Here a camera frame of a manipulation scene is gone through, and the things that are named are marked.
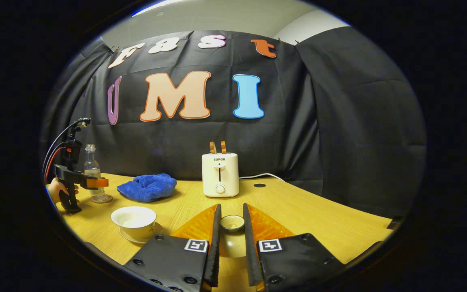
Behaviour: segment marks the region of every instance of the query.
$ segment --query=hand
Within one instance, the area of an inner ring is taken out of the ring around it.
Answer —
[[[61,198],[59,197],[59,191],[63,191],[66,194],[68,194],[68,190],[66,189],[66,186],[63,183],[60,183],[55,177],[50,185],[48,185],[48,193],[50,194],[50,197],[54,204],[59,203],[61,201]],[[78,194],[78,185],[75,185],[75,194]]]

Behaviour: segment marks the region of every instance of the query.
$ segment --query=letter m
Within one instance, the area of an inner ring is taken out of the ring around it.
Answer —
[[[181,101],[185,99],[183,109],[180,111],[182,118],[206,118],[210,110],[206,108],[205,86],[210,78],[210,72],[192,71],[183,78],[178,87],[174,86],[167,73],[156,73],[147,76],[145,81],[149,83],[145,111],[139,116],[144,122],[152,122],[161,118],[158,111],[158,101],[165,114],[172,118],[176,114]]]

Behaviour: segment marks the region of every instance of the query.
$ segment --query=wooden table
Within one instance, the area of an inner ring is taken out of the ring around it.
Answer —
[[[111,213],[126,206],[154,210],[156,222],[163,226],[163,234],[170,234],[212,205],[221,204],[223,216],[242,216],[243,203],[248,203],[295,234],[313,234],[343,264],[391,233],[387,229],[389,218],[329,201],[276,178],[243,179],[239,183],[239,194],[233,198],[209,198],[202,193],[201,181],[178,181],[172,196],[154,203],[138,203],[116,190],[118,185],[132,181],[132,177],[115,174],[102,174],[102,177],[109,179],[105,192],[114,197],[113,201],[94,203],[89,191],[79,188],[77,198],[81,212],[70,215],[61,204],[57,207],[81,240],[91,242],[119,264],[125,264],[143,246],[124,239],[111,222]],[[254,187],[255,183],[266,186]],[[213,288],[213,292],[255,290],[248,286],[246,257],[220,257],[219,267],[219,287]]]

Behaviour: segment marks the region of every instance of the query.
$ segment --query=wall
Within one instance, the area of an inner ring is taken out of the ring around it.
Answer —
[[[315,10],[306,13],[284,26],[273,38],[296,45],[296,41],[303,41],[313,35],[333,28],[350,26],[326,11]]]

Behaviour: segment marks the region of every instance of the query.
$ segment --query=glass bottle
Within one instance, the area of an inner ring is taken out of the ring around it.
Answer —
[[[100,176],[100,166],[99,163],[95,160],[95,145],[87,144],[86,145],[86,162],[84,163],[84,174],[101,178]],[[92,196],[93,201],[101,202],[106,201],[108,196],[105,194],[104,188],[99,187],[98,190],[89,190]]]

